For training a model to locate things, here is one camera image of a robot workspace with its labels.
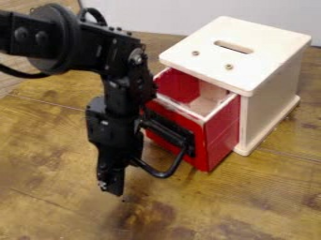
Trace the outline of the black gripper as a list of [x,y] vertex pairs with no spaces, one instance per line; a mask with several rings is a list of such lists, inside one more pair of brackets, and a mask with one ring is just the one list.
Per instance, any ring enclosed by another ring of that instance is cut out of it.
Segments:
[[125,167],[141,157],[143,133],[134,116],[105,111],[102,97],[94,97],[85,110],[88,140],[97,149],[97,186],[114,196],[124,191]]

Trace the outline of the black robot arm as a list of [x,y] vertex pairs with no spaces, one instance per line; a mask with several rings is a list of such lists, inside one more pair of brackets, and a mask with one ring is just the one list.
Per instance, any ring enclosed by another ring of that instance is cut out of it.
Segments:
[[97,149],[97,185],[120,196],[125,168],[141,156],[140,109],[156,92],[140,40],[109,27],[94,8],[72,13],[49,3],[27,14],[0,10],[0,53],[26,57],[38,69],[25,73],[0,64],[0,72],[17,78],[40,79],[70,70],[100,76],[104,95],[85,110],[88,140]]

